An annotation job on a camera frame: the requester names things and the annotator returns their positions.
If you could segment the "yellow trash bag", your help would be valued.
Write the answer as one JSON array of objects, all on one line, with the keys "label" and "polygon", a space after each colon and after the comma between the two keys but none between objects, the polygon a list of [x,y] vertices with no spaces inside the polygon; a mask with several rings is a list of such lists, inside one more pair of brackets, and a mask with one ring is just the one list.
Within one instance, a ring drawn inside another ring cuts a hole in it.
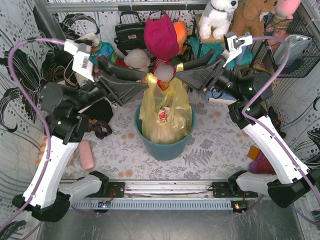
[{"label": "yellow trash bag", "polygon": [[192,108],[185,84],[174,77],[166,90],[158,79],[148,73],[144,79],[148,89],[143,92],[139,119],[142,135],[155,144],[174,144],[192,129]]}]

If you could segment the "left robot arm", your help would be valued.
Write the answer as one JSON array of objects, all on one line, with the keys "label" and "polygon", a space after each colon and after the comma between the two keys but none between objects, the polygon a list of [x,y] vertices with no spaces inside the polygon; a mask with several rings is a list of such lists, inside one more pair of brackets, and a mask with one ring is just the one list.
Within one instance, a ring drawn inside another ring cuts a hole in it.
[{"label": "left robot arm", "polygon": [[123,106],[148,85],[144,71],[116,65],[101,56],[96,64],[83,60],[91,79],[80,87],[54,82],[40,91],[41,106],[51,114],[43,158],[27,190],[13,198],[12,204],[31,212],[42,222],[58,222],[69,208],[85,197],[106,197],[113,193],[109,178],[98,171],[60,187],[65,167],[78,147],[89,125],[85,108],[109,99]]}]

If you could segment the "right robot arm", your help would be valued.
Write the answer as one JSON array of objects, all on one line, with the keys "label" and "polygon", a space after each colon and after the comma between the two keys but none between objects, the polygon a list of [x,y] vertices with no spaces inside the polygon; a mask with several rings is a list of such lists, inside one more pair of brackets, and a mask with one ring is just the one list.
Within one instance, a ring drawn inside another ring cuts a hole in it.
[{"label": "right robot arm", "polygon": [[210,50],[205,56],[175,66],[175,76],[200,93],[215,88],[236,99],[228,105],[229,116],[249,135],[266,156],[274,174],[238,171],[228,179],[232,195],[255,192],[269,196],[281,208],[287,208],[304,196],[320,181],[320,172],[309,169],[291,151],[273,126],[261,102],[271,97],[272,87],[264,87],[271,78],[266,71],[238,77],[224,67],[226,59]]}]

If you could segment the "teal trash bin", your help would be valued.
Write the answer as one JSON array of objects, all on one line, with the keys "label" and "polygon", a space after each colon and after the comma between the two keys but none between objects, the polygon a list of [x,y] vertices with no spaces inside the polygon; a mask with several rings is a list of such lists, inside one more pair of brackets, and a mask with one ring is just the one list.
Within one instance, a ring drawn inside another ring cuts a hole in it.
[{"label": "teal trash bin", "polygon": [[183,151],[185,150],[187,146],[188,140],[191,138],[192,133],[195,129],[196,126],[196,113],[194,108],[191,106],[192,109],[192,125],[191,125],[191,130],[188,133],[188,135],[183,138],[182,140],[171,143],[171,144],[158,144],[158,143],[153,143],[147,138],[145,138],[142,134],[142,120],[139,118],[140,116],[140,108],[142,104],[140,103],[135,110],[134,113],[134,126],[135,129],[142,139],[143,145],[147,151],[152,157],[154,157],[157,161],[170,161],[173,159],[178,158]]}]

